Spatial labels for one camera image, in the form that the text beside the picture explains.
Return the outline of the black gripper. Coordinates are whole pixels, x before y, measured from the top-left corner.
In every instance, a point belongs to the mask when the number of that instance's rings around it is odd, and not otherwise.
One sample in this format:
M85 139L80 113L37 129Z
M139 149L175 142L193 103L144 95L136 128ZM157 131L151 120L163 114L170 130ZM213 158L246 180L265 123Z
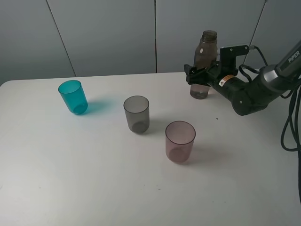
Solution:
M238 69L234 62L215 61L208 68L197 68L185 64L184 72L189 85L210 85L217 92L238 91L238 78L236 77Z

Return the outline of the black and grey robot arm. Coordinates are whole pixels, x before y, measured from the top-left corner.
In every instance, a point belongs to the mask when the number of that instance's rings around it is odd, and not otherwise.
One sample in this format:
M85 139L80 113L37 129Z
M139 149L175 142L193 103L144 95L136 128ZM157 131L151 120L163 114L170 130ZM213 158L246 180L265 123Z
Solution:
M265 109L269 103L297 87L301 73L301 44L297 43L276 65L267 65L260 70L250 69L257 76L244 82L237 74L248 67L236 67L236 57L247 55L248 45L220 48L220 59L209 67L198 69L184 66L186 82L190 85L211 86L232 104L234 111L245 116Z

